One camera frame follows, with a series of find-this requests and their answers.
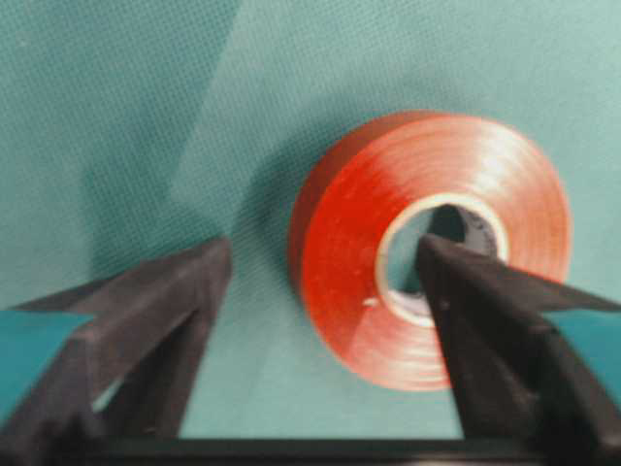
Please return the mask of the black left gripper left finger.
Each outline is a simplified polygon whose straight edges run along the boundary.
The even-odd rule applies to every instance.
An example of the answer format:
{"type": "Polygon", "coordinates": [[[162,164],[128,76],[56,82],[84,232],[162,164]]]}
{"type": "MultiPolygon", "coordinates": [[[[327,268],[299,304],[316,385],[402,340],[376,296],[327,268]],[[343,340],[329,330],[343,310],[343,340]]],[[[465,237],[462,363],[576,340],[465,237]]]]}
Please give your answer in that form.
{"type": "Polygon", "coordinates": [[[1,313],[1,461],[107,435],[174,437],[232,272],[228,240],[1,313]]]}

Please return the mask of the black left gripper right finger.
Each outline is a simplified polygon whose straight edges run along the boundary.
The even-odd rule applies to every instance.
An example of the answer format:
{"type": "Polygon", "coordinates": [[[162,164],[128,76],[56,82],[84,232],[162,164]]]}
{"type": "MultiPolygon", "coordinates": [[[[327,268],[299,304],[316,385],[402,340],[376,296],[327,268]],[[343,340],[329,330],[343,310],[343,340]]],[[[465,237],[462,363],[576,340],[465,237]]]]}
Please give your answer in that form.
{"type": "Polygon", "coordinates": [[[620,403],[559,318],[586,329],[618,303],[505,265],[436,235],[416,270],[439,334],[466,441],[548,465],[616,465],[620,403]]]}

